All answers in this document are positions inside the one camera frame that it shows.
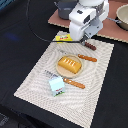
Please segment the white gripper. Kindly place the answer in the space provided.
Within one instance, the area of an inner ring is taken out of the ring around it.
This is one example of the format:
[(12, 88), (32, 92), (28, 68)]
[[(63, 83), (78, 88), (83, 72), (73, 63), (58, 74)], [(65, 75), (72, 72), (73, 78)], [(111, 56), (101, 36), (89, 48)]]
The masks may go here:
[(82, 38), (89, 39), (103, 28), (96, 9), (83, 7), (80, 4), (77, 4), (69, 14), (69, 19), (70, 37), (74, 41), (80, 41)]

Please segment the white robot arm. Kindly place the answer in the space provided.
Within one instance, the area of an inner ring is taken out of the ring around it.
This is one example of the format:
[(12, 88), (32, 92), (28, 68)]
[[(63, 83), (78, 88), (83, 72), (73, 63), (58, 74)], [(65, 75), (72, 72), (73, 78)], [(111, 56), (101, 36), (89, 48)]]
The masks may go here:
[(70, 37), (74, 41), (90, 39), (103, 28), (108, 13), (108, 0), (79, 0), (69, 14)]

